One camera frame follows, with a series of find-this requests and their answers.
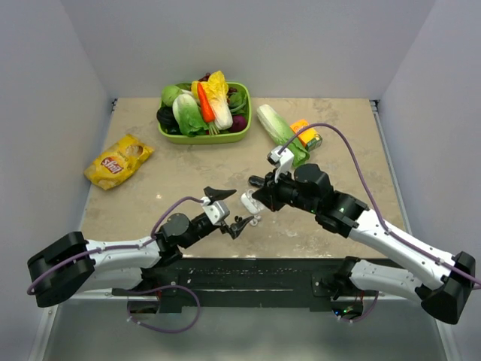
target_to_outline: lay's chip bag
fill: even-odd
[[[109,190],[129,179],[152,153],[153,148],[127,134],[98,156],[84,174],[95,185]]]

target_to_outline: green bowl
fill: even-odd
[[[247,119],[247,127],[239,133],[224,133],[218,135],[196,135],[195,137],[186,137],[185,135],[170,135],[167,134],[162,126],[159,124],[159,132],[164,135],[168,141],[175,144],[221,144],[221,143],[234,143],[236,141],[242,140],[246,136],[247,131],[250,128],[250,123],[252,122],[253,109],[250,103],[249,90],[241,83],[227,83],[229,87],[236,88],[238,92],[245,93],[247,95],[247,102],[244,108],[245,117]],[[181,83],[178,86],[188,86],[190,83]],[[164,103],[160,100],[160,107],[164,107]]]

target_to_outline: beige tabletop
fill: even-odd
[[[124,184],[104,191],[92,186],[83,235],[98,241],[141,238],[150,233],[159,216],[183,196],[203,196],[206,186],[236,189],[227,199],[234,215],[246,216],[240,201],[249,188],[250,175],[264,176],[272,169],[266,156],[275,144],[257,119],[255,109],[269,104],[289,123],[301,118],[338,127],[349,139],[366,181],[384,217],[402,228],[401,212],[392,185],[383,146],[371,105],[367,99],[273,99],[254,98],[253,121],[244,140],[220,145],[177,145],[163,138],[157,129],[159,99],[119,99],[113,113],[104,148],[126,133],[154,147],[155,153]],[[341,139],[329,129],[319,129],[320,148],[311,153],[329,174],[336,190],[368,202],[349,153]],[[179,212],[194,217],[202,212],[193,202]],[[251,226],[235,240],[215,232],[184,251],[186,256],[205,257],[375,257],[374,250],[326,232],[312,214],[284,207],[280,212],[261,212],[258,226]]]

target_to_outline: white wall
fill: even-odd
[[[222,69],[254,96],[378,99],[434,0],[62,0],[113,96]]]
[[[0,4],[0,359],[27,359],[41,310],[27,259],[76,229],[108,97],[58,0]]]
[[[465,250],[478,261],[480,17],[479,1],[438,0],[380,102],[413,233],[453,253]],[[454,328],[463,360],[481,354],[480,308],[478,291]]]

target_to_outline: carrot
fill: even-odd
[[[213,113],[212,107],[207,100],[207,96],[200,81],[197,84],[197,94],[198,100],[201,102],[201,113],[202,117],[204,118],[204,122],[213,122],[216,119],[216,115]]]

